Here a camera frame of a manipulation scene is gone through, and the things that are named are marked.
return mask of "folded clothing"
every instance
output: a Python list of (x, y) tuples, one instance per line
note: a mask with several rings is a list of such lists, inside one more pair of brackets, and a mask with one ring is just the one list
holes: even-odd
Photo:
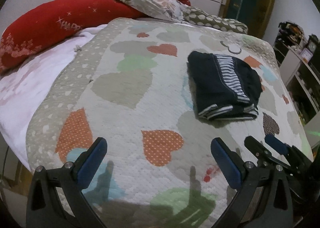
[(188, 69), (196, 84), (199, 117), (211, 120), (258, 116), (260, 78), (246, 62), (225, 54), (193, 51), (188, 56)]

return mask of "floral pillowcase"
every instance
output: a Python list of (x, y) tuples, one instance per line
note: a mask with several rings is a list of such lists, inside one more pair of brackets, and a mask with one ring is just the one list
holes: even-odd
[(187, 5), (177, 0), (119, 0), (144, 14), (161, 20), (182, 22)]

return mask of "metal screw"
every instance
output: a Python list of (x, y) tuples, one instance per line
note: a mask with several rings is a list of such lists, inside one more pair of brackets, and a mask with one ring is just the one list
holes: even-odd
[(42, 169), (43, 169), (43, 166), (38, 166), (38, 167), (36, 168), (36, 172), (41, 172)]
[(278, 171), (282, 171), (282, 170), (283, 170), (283, 167), (282, 167), (282, 166), (280, 166), (280, 165), (276, 165), (276, 170), (278, 170)]
[(71, 168), (73, 166), (73, 162), (69, 161), (66, 164), (64, 164), (65, 168)]
[(247, 162), (245, 163), (245, 166), (246, 166), (247, 168), (253, 168), (253, 167), (254, 167), (254, 164), (253, 164), (251, 161), (247, 161)]

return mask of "quilted bedspread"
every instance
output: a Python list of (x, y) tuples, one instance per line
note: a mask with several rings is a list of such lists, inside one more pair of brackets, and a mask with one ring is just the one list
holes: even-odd
[[(197, 50), (247, 62), (261, 78), (255, 120), (205, 121), (194, 111), (187, 57)], [(252, 135), (273, 134), (310, 159), (308, 141), (271, 46), (248, 35), (116, 19), (60, 74), (27, 131), (30, 168), (74, 161), (97, 137), (108, 153), (83, 194), (110, 228), (211, 227), (234, 191), (210, 153), (221, 137), (244, 161)], [(61, 195), (63, 205), (67, 204)]]

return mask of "bed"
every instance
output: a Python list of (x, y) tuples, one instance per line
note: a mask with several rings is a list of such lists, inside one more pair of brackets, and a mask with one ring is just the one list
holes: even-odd
[[(263, 92), (255, 120), (198, 118), (187, 70), (193, 50), (256, 70)], [(108, 227), (211, 227), (234, 194), (210, 154), (215, 137), (244, 161), (256, 162), (244, 147), (248, 135), (280, 158), (266, 134), (312, 159), (272, 47), (245, 34), (118, 18), (25, 61), (0, 89), (1, 133), (32, 172), (61, 167), (97, 137), (107, 140), (83, 194)]]

